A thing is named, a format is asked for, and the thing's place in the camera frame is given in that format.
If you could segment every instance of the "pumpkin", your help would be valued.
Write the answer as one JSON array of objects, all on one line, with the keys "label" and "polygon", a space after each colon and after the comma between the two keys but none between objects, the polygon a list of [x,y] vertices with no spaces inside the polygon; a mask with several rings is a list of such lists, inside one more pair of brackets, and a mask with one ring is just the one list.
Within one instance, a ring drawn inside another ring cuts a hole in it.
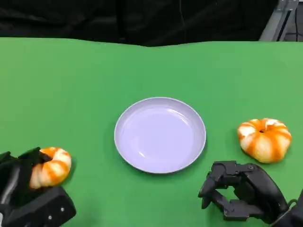
[{"label": "pumpkin", "polygon": [[237,131],[243,151],[262,163],[282,160],[292,141],[285,124],[270,118],[244,122]]}]

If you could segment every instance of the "robotic arm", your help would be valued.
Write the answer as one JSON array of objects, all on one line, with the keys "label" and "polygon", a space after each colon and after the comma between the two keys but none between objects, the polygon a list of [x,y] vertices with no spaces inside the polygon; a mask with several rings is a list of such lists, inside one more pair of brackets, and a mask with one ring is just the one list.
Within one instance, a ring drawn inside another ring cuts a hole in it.
[{"label": "robotic arm", "polygon": [[[239,200],[228,201],[216,190],[229,186],[234,188]],[[223,212],[225,220],[245,221],[254,217],[273,227],[303,227],[303,192],[290,209],[276,183],[255,164],[215,162],[199,197],[203,198],[202,209],[212,202]]]},{"label": "robotic arm", "polygon": [[0,227],[59,227],[76,215],[62,187],[29,188],[32,167],[50,159],[39,150],[0,155]]}]

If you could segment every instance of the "white plate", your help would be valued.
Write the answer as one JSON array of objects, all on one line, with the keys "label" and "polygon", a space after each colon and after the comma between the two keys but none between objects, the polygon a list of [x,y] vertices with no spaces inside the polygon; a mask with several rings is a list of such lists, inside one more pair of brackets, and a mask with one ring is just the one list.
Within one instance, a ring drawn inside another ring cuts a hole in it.
[{"label": "white plate", "polygon": [[114,137],[118,152],[133,167],[164,174],[181,170],[199,157],[206,130],[189,105],[154,97],[126,109],[116,124]]}]

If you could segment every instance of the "green tablecloth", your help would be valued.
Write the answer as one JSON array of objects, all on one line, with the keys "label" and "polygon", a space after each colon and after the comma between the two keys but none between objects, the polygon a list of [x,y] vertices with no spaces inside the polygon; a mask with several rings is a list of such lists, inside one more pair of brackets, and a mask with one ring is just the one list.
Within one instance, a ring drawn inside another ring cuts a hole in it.
[{"label": "green tablecloth", "polygon": [[[262,167],[287,200],[303,188],[302,54],[297,43],[146,48],[2,38],[0,150],[18,155],[35,146],[60,146],[72,154],[76,169],[64,187],[78,214],[66,227],[230,226],[216,207],[201,210],[197,194],[214,161],[254,162],[239,147],[241,122],[285,122],[293,136],[288,154]],[[152,96],[186,102],[206,125],[202,156],[172,175],[132,168],[114,145],[119,115]],[[264,226],[259,220],[232,224]]]}]

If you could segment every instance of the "striped pumpkin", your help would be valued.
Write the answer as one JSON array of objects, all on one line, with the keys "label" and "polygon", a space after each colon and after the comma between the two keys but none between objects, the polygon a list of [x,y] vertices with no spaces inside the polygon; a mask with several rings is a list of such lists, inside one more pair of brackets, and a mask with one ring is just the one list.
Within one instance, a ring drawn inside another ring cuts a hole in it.
[{"label": "striped pumpkin", "polygon": [[238,127],[241,148],[259,162],[282,160],[292,141],[288,128],[275,119],[253,119]]},{"label": "striped pumpkin", "polygon": [[52,160],[34,166],[29,186],[38,189],[60,184],[70,172],[70,154],[62,148],[53,147],[41,149],[40,152],[46,154]]}]

